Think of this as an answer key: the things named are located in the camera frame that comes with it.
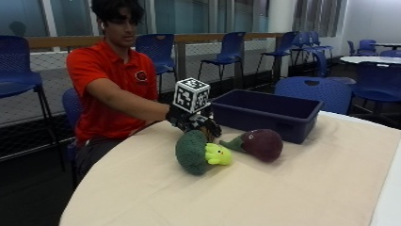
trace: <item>plush toy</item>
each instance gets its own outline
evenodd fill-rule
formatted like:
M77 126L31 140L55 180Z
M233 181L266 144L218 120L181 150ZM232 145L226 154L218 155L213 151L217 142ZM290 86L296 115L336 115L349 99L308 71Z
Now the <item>plush toy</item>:
M200 130L188 131L176 144L176 157L182 168L193 175L204 175L208 166L228 165L232 161L230 151L222 145L206 143Z
M230 150L253 154L264 162L274 161L284 148L281 136L269 129L248 131L229 142L221 140L220 144Z

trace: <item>chair back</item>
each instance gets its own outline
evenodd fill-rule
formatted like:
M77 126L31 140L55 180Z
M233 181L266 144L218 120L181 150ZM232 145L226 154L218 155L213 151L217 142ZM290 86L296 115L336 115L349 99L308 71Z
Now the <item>chair back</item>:
M277 52L278 53L282 53L285 52L286 50L290 49L292 47L292 42L297 36L298 32L297 31L290 31L290 32L286 32L284 34L284 36L281 37L281 42L280 42L280 46L277 48Z
M312 46L309 32L300 32L293 39L292 45L297 46L298 48L302 48L304 46Z
M312 44L321 45L317 31L310 31L309 34L310 34L310 37L312 37Z
M374 44L376 40L360 40L360 49L358 51L372 51L376 52Z
M353 41L348 40L348 46L349 46L349 55L353 56L354 55L354 45L353 45Z
M173 45L174 34L141 35L136 39L136 51L145 54L157 66L174 67Z
M322 78L328 77L328 61L325 53L321 51L313 51L312 52L316 62L317 62L317 68L318 68L318 76Z
M357 64L356 91L364 91L377 98L397 96L401 98L401 65L377 62Z
M217 54L217 60L241 58L241 46L245 32L226 33L221 41L221 52Z
M401 50L386 50L380 53L381 57L401 57Z
M0 36L0 73L31 73L31 49L19 36Z
M348 114L352 89L338 81L320 77L288 77L276 84L274 94L322 101L322 110Z
M82 106L78 101L74 88L69 88L62 94L62 107L66 114L68 122L74 129L80 114L82 112Z

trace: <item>blue container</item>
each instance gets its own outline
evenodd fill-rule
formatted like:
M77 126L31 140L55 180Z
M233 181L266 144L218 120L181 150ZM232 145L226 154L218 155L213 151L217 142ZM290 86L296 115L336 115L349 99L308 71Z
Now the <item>blue container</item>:
M282 140L302 143L324 102L248 90L232 90L212 101L218 125L244 131L274 130Z

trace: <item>man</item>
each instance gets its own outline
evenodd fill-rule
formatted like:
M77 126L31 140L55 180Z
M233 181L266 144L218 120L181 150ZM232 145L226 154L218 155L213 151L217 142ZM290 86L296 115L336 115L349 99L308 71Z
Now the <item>man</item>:
M144 14L137 0L93 0L92 10L104 41L73 50L66 58L84 108L74 128L81 147L76 157L81 177L118 142L152 121L188 121L177 108L156 102L152 60L130 49Z

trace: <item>broccoli plush toy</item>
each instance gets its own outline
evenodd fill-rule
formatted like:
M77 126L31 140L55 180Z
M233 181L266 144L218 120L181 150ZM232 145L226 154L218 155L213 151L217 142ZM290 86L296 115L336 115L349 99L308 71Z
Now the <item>broccoli plush toy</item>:
M230 151L221 145L208 143L201 130L188 131L176 144L176 157L182 168L193 175L204 175L209 165L228 165Z

